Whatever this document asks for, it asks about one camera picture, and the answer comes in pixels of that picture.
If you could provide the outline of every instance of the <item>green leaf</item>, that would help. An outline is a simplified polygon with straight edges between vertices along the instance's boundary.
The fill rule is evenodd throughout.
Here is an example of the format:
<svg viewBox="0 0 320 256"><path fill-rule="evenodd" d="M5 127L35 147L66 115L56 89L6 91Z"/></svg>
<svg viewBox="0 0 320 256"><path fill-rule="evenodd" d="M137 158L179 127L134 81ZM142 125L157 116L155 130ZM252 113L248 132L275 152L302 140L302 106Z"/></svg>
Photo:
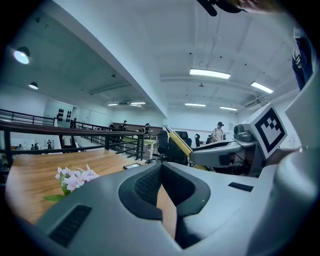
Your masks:
<svg viewBox="0 0 320 256"><path fill-rule="evenodd" d="M61 199L63 199L65 196L62 194L54 194L54 195L49 195L49 196L44 196L43 198L45 200L48 200L50 202L58 202Z"/></svg>

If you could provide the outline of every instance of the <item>yellow pole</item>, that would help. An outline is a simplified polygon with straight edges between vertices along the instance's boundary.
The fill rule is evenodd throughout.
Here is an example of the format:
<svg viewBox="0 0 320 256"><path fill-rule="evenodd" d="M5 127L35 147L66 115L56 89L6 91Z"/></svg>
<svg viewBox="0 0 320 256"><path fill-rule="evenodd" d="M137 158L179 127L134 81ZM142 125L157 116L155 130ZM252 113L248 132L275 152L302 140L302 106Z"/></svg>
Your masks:
<svg viewBox="0 0 320 256"><path fill-rule="evenodd" d="M192 152L192 149L186 144L186 142L180 138L180 136L175 132L172 131L170 128L165 127L166 130L169 132L170 138L177 144L177 146L185 153L185 155L189 158L190 153ZM195 165L199 170L207 171L207 169L202 165Z"/></svg>

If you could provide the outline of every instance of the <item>orchid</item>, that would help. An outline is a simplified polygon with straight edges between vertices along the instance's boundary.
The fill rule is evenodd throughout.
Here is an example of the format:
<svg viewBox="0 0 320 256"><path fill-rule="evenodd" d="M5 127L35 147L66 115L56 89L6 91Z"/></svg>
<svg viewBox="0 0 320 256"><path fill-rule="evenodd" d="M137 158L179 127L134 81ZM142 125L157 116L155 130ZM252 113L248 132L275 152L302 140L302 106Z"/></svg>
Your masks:
<svg viewBox="0 0 320 256"><path fill-rule="evenodd" d="M63 197L70 194L72 191L80 188L83 184L98 178L99 175L94 170L90 169L89 165L86 165L87 170L77 168L78 170L70 170L65 167L64 169L58 167L58 174L55 175L57 180L60 180L60 186L64 195L56 194L45 196L44 199L52 202L57 202Z"/></svg>

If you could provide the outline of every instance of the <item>pink flower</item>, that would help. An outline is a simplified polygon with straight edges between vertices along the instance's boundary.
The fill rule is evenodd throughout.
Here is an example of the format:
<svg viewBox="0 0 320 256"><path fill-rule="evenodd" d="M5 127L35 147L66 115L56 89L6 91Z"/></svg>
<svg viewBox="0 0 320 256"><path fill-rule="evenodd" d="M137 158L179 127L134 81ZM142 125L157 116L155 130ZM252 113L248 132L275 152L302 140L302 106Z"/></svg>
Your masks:
<svg viewBox="0 0 320 256"><path fill-rule="evenodd" d="M70 176L70 178L64 178L64 183L67 185L66 189L70 191L74 191L81 186L78 184L78 178L75 175Z"/></svg>

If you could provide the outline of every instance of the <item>white robot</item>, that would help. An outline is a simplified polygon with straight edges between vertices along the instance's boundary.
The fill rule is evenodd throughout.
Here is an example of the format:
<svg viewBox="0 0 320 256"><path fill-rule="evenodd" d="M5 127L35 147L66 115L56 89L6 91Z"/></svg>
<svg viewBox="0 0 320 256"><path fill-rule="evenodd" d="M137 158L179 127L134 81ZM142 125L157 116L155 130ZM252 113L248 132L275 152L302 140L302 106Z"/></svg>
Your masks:
<svg viewBox="0 0 320 256"><path fill-rule="evenodd" d="M258 176L266 160L287 137L287 131L271 103L260 108L249 119L234 127L233 140L219 141L193 149L190 160L202 166L217 169L248 165L249 176ZM254 154L252 162L246 162L246 151ZM230 161L230 156L243 161Z"/></svg>

